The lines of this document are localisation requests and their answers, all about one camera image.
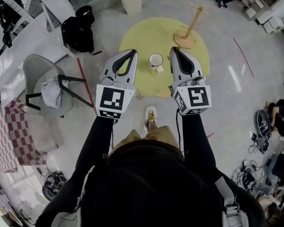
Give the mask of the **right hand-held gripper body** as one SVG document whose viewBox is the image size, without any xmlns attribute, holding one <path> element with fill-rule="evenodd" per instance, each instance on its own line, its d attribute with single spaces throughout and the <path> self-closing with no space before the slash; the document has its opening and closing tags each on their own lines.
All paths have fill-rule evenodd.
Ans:
<svg viewBox="0 0 284 227">
<path fill-rule="evenodd" d="M 200 114 L 212 107 L 211 89 L 203 76 L 174 81 L 171 95 L 181 115 Z"/>
</svg>

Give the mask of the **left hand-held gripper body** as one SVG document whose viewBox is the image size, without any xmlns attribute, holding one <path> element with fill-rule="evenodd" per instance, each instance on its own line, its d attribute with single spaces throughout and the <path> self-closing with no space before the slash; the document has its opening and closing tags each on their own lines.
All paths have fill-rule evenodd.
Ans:
<svg viewBox="0 0 284 227">
<path fill-rule="evenodd" d="M 125 113 L 137 88 L 130 82 L 122 82 L 103 75 L 96 88 L 96 112 L 100 117 L 119 120 Z"/>
</svg>

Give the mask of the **white mug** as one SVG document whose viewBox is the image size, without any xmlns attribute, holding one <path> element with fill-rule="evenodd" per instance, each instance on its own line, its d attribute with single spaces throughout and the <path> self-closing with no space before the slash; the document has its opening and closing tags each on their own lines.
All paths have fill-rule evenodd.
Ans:
<svg viewBox="0 0 284 227">
<path fill-rule="evenodd" d="M 153 53 L 148 59 L 149 67 L 157 72 L 163 72 L 163 57 L 158 53 Z"/>
</svg>

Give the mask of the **person's left forearm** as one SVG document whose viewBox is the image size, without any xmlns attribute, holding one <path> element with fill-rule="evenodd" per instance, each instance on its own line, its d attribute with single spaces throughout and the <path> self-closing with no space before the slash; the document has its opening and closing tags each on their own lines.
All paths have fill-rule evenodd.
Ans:
<svg viewBox="0 0 284 227">
<path fill-rule="evenodd" d="M 114 119 L 96 117 L 76 162 L 74 175 L 85 175 L 93 166 L 106 162 Z"/>
</svg>

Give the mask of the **person's right forearm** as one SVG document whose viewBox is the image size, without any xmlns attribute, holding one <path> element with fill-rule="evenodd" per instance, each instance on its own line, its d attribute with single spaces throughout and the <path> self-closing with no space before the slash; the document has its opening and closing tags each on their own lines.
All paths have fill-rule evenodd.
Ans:
<svg viewBox="0 0 284 227">
<path fill-rule="evenodd" d="M 186 166 L 198 174 L 214 172 L 216 161 L 201 116 L 182 116 L 182 131 Z"/>
</svg>

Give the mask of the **person's white and yellow shoe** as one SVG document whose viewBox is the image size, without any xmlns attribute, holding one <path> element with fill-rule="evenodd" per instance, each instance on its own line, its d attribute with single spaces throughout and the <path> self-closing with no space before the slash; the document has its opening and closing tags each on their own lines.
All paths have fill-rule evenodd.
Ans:
<svg viewBox="0 0 284 227">
<path fill-rule="evenodd" d="M 149 131 L 149 123 L 153 122 L 156 125 L 157 120 L 157 110 L 156 107 L 150 105 L 145 110 L 145 121 L 144 121 L 144 130 L 145 132 Z"/>
</svg>

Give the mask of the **person's khaki shorts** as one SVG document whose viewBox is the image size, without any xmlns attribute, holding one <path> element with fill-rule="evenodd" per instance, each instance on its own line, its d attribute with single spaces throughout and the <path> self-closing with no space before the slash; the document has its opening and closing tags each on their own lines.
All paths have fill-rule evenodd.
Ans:
<svg viewBox="0 0 284 227">
<path fill-rule="evenodd" d="M 154 129 L 150 129 L 150 131 L 143 138 L 138 134 L 136 130 L 131 130 L 130 133 L 127 135 L 127 137 L 121 140 L 114 147 L 114 149 L 111 151 L 111 154 L 113 154 L 118 148 L 128 143 L 136 142 L 139 140 L 152 140 L 155 142 L 163 142 L 180 149 L 172 131 L 168 126 L 162 126 L 162 127 L 156 126 Z"/>
</svg>

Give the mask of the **black round bin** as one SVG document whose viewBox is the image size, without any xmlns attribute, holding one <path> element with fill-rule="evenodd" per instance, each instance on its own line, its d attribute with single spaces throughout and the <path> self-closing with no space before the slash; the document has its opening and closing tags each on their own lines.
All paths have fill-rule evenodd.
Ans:
<svg viewBox="0 0 284 227">
<path fill-rule="evenodd" d="M 75 12 L 76 17 L 85 20 L 89 25 L 92 25 L 95 21 L 92 7 L 90 5 L 85 5 L 79 8 Z"/>
</svg>

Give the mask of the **grey crumpled cloth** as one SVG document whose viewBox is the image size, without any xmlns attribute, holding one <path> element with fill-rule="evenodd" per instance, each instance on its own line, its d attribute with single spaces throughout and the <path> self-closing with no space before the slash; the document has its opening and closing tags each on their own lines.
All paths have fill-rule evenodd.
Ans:
<svg viewBox="0 0 284 227">
<path fill-rule="evenodd" d="M 41 84 L 41 95 L 46 106 L 55 109 L 61 106 L 62 92 L 59 87 L 58 76 L 54 76 Z"/>
</svg>

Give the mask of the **black round device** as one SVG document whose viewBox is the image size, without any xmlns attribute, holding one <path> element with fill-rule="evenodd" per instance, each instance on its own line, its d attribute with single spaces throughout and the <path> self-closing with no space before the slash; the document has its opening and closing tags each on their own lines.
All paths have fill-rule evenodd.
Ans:
<svg viewBox="0 0 284 227">
<path fill-rule="evenodd" d="M 271 126 L 267 113 L 265 110 L 261 109 L 257 112 L 256 115 L 257 129 L 261 137 L 270 137 L 271 136 Z"/>
</svg>

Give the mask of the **grey chair with black legs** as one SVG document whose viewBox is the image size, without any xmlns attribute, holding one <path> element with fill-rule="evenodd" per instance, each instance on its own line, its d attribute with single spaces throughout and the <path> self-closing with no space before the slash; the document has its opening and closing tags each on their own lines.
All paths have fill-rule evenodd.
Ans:
<svg viewBox="0 0 284 227">
<path fill-rule="evenodd" d="M 62 92 L 61 106 L 57 109 L 48 107 L 45 105 L 41 92 L 35 92 L 35 86 L 39 79 L 48 71 L 54 70 L 59 80 L 59 87 Z M 73 99 L 76 98 L 84 104 L 94 107 L 93 104 L 89 103 L 73 91 L 69 82 L 86 82 L 85 79 L 75 78 L 66 76 L 64 71 L 52 63 L 50 60 L 46 59 L 37 54 L 31 54 L 23 62 L 23 72 L 26 80 L 26 106 L 39 111 L 40 115 L 47 120 L 55 119 L 58 117 L 64 117 L 66 113 L 73 107 Z"/>
</svg>

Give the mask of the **white cubby shelf unit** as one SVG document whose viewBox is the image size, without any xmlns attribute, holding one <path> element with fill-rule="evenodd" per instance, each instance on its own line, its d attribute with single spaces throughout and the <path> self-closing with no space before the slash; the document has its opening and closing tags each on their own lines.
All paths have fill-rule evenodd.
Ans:
<svg viewBox="0 0 284 227">
<path fill-rule="evenodd" d="M 280 33 L 284 30 L 284 22 L 281 18 L 270 15 L 267 20 L 261 22 L 261 16 L 266 12 L 272 12 L 273 7 L 279 3 L 280 0 L 241 0 L 246 9 L 243 15 L 248 20 L 254 20 L 258 25 L 261 25 L 265 32 L 269 35 Z"/>
</svg>

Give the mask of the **white metal shelf rack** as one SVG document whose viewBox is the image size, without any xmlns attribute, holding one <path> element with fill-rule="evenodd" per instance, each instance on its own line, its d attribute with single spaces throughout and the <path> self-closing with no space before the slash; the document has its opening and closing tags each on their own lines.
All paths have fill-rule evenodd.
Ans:
<svg viewBox="0 0 284 227">
<path fill-rule="evenodd" d="M 47 31 L 47 28 L 43 27 L 40 23 L 38 23 L 28 12 L 26 12 L 20 5 L 18 5 L 14 0 L 3 0 L 6 4 L 8 4 L 15 12 L 17 12 L 22 18 L 25 19 L 28 23 L 30 23 L 33 27 L 42 32 L 43 37 L 47 37 L 50 41 L 52 41 L 56 46 L 61 48 L 65 53 L 67 53 L 70 57 L 74 57 L 75 55 L 71 52 L 69 48 L 67 48 L 63 43 L 61 43 L 54 35 Z"/>
</svg>

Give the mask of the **red and white checkered cloth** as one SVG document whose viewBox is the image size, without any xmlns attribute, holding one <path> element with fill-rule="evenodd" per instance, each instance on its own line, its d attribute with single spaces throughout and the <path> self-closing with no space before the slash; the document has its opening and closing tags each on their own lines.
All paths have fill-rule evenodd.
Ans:
<svg viewBox="0 0 284 227">
<path fill-rule="evenodd" d="M 13 173 L 20 166 L 46 165 L 47 152 L 38 151 L 25 119 L 25 104 L 11 101 L 0 113 L 0 170 Z"/>
</svg>

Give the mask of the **black office chair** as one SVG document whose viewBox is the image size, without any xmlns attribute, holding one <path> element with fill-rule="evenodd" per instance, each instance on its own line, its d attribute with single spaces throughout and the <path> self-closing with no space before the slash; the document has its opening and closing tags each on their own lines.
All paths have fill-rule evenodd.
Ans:
<svg viewBox="0 0 284 227">
<path fill-rule="evenodd" d="M 270 154 L 266 166 L 265 183 L 269 187 L 267 195 L 270 195 L 277 187 L 284 187 L 284 154 Z"/>
</svg>

